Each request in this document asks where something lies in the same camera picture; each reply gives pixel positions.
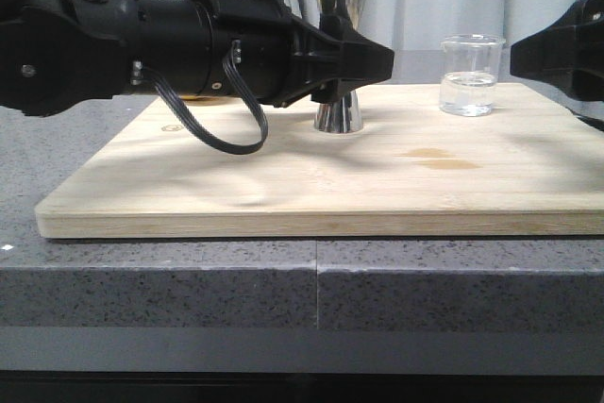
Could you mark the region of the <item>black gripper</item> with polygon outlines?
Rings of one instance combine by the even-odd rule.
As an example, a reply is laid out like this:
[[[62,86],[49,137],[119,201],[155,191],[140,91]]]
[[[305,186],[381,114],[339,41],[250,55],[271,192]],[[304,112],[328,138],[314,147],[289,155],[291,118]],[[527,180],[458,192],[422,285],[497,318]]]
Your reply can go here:
[[[286,108],[307,95],[333,104],[344,92],[388,80],[394,51],[352,42],[352,23],[323,14],[320,29],[295,16],[284,0],[191,0],[210,42],[200,95],[238,96],[223,60],[234,66],[259,103]]]
[[[584,102],[603,99],[603,0],[578,0],[552,25],[514,43],[510,74]]]

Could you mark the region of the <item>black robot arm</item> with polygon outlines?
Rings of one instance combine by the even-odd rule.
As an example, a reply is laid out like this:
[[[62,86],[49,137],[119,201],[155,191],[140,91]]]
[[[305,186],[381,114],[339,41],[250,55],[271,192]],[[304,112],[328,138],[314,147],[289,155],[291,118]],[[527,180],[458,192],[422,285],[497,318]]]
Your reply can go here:
[[[1,0],[1,103],[50,116],[90,99],[149,93],[134,63],[184,95],[232,96],[223,61],[264,105],[332,103],[390,78],[394,52],[342,16],[310,25],[284,0]]]

